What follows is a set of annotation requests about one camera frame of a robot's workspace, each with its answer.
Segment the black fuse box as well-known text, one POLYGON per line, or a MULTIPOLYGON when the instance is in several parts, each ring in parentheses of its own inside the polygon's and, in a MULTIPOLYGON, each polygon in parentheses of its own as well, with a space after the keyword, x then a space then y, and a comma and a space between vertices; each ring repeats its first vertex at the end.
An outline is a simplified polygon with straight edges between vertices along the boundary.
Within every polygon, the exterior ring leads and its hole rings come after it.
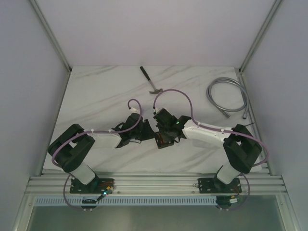
POLYGON ((162 135, 161 132, 155 133, 155 141, 158 149, 163 149, 174 145, 174 140, 170 140, 168 137, 162 135))

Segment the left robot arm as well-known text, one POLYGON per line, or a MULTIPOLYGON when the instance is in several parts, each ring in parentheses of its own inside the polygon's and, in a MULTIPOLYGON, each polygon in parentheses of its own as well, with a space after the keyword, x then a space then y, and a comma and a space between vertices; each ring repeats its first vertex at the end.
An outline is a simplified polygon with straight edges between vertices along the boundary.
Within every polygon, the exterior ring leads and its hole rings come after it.
POLYGON ((81 183, 86 193, 98 189, 98 177, 84 162, 96 141, 106 148, 122 148, 132 140, 146 141, 155 138, 149 121, 132 113, 125 122, 108 131, 85 131, 79 124, 71 125, 48 147, 52 163, 81 183))

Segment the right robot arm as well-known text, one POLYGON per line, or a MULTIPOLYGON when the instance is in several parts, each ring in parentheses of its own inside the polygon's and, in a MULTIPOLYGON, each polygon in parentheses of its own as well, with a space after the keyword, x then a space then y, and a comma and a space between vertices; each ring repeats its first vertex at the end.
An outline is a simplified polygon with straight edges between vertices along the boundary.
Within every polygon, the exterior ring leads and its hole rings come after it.
POLYGON ((240 124, 233 128, 220 128, 194 122, 189 116, 176 118, 164 108, 154 113, 154 119, 163 142, 191 139, 224 149, 228 161, 217 171, 213 180, 218 192, 226 191, 240 174, 248 174, 262 152, 259 142, 240 124))

